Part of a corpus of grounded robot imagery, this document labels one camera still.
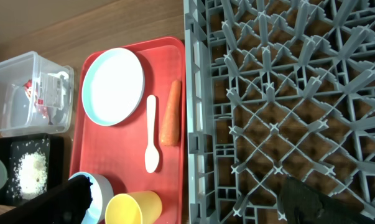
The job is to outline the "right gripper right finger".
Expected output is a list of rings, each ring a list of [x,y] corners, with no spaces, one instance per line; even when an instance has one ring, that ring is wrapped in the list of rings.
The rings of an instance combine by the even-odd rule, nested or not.
[[[279,202],[279,208],[289,224],[375,223],[294,177],[284,180]]]

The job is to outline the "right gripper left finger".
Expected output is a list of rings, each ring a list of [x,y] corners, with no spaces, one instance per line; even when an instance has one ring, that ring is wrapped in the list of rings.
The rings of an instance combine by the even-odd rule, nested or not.
[[[79,175],[0,215],[0,224],[81,223],[93,197],[89,178]]]

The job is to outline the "light blue bowl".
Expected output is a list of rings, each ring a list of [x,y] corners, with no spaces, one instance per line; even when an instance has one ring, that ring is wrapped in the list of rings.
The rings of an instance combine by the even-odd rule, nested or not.
[[[103,175],[91,174],[88,172],[76,172],[69,180],[77,176],[85,176],[92,183],[90,190],[92,202],[85,212],[82,224],[97,224],[105,219],[106,207],[113,198],[114,192],[109,180]]]

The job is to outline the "white rice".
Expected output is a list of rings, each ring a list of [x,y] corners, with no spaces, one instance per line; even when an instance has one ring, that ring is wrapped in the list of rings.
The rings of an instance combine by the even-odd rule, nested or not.
[[[48,138],[11,143],[12,198],[31,200],[47,190]]]

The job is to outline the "yellow plastic cup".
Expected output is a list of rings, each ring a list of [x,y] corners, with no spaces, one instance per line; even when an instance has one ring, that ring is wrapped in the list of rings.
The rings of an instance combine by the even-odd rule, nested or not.
[[[162,201],[153,191],[115,195],[105,211],[106,224],[153,224],[162,213]]]

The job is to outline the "red snack wrapper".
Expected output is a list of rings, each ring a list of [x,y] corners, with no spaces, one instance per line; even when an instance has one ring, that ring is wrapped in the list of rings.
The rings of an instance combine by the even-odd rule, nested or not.
[[[38,89],[36,88],[35,90],[33,90],[32,80],[28,80],[28,82],[24,84],[24,91],[25,91],[26,97],[31,102],[33,102],[36,112],[40,113],[43,118],[45,119],[48,118],[49,123],[50,123],[50,116],[49,116],[48,108],[43,105],[42,99],[38,99]]]

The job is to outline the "orange carrot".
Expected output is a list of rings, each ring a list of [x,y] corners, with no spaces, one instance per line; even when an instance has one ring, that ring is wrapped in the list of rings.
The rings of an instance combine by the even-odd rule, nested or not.
[[[176,146],[180,137],[180,95],[182,82],[174,80],[171,84],[169,97],[160,129],[160,143],[163,146]]]

